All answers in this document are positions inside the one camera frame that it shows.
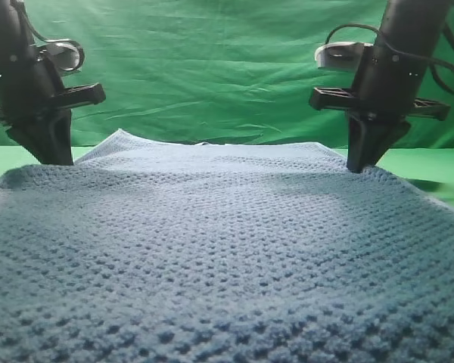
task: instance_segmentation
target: green screen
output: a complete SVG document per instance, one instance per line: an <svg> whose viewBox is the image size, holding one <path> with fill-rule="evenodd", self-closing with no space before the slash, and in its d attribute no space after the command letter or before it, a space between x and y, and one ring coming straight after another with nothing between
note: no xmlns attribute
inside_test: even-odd
<svg viewBox="0 0 454 363"><path fill-rule="evenodd" d="M342 23L379 26L382 0L26 0L43 35L86 50L67 85L100 82L107 100L74 110L73 144L121 128L158 141L347 145L344 115L308 105L313 86L353 74L318 70L314 51ZM449 17L454 31L454 9ZM334 41L373 42L344 29ZM436 57L454 63L441 39ZM441 71L454 87L454 75ZM452 106L448 120L411 119L397 147L454 147L454 96L426 77L421 97ZM0 145L13 144L0 126Z"/></svg>

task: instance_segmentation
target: green fabric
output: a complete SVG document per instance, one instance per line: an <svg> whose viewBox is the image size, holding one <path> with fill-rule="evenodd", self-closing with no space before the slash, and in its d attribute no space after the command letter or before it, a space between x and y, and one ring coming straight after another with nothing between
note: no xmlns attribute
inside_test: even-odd
<svg viewBox="0 0 454 363"><path fill-rule="evenodd" d="M343 114L316 112L315 85L349 86L352 74L316 69L313 53L341 23L378 26L373 0L26 0L36 28L72 38L86 65L68 85L102 82L107 101L75 111L73 143L118 128L160 141L347 144ZM450 16L454 29L454 11ZM367 30L334 40L372 42ZM444 41L435 54L454 62ZM454 76L442 72L454 87ZM420 95L452 105L444 123L413 120L398 147L453 147L454 97L426 78ZM0 145L12 144L0 126Z"/></svg>
<svg viewBox="0 0 454 363"><path fill-rule="evenodd" d="M90 147L75 147L74 157ZM346 154L346 150L337 150ZM21 147L0 147L0 175L36 161ZM382 159L385 169L454 207L454 149L393 149Z"/></svg>

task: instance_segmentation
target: black bracket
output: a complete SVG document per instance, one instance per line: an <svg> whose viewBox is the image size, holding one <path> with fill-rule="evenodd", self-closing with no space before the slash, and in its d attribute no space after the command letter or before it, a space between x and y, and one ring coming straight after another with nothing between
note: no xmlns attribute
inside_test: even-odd
<svg viewBox="0 0 454 363"><path fill-rule="evenodd" d="M375 114L358 99L350 88L314 88L309 104L315 110L345 111L348 131L347 168L361 172L375 165L387 150L410 130L407 116L443 121L450 106L437 101L417 98L406 116Z"/></svg>
<svg viewBox="0 0 454 363"><path fill-rule="evenodd" d="M100 104L105 98L106 94L99 83L64 88L48 100L43 112L10 123L7 135L42 164L72 165L70 109ZM1 110L0 122L8 124Z"/></svg>

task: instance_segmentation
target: black robotic arm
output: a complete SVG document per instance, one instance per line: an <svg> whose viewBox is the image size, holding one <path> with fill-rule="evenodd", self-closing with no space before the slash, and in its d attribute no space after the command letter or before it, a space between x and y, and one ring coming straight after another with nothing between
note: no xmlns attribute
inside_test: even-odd
<svg viewBox="0 0 454 363"><path fill-rule="evenodd" d="M79 43L41 36L22 0L0 0L0 123L40 163L72 165L71 109L105 99L98 83L64 86L61 77L78 71L84 58Z"/></svg>
<svg viewBox="0 0 454 363"><path fill-rule="evenodd" d="M430 69L437 84L454 95L436 68L454 72L454 65L432 58L441 35L454 49L454 35L446 24L453 5L454 0L389 0L380 29L361 24L339 26L316 51L320 68L356 72L350 88L314 88L309 100L316 110L345 112L350 171L375 165L409 131L406 117L447 117L448 105L417 98L417 94ZM329 43L336 31L349 26L374 31L375 43Z"/></svg>

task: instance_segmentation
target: towel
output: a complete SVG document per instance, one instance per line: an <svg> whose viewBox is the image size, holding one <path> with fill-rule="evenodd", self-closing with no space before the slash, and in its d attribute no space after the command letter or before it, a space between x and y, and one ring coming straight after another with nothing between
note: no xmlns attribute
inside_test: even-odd
<svg viewBox="0 0 454 363"><path fill-rule="evenodd" d="M454 210L317 143L119 130L0 178L0 362L454 362Z"/></svg>

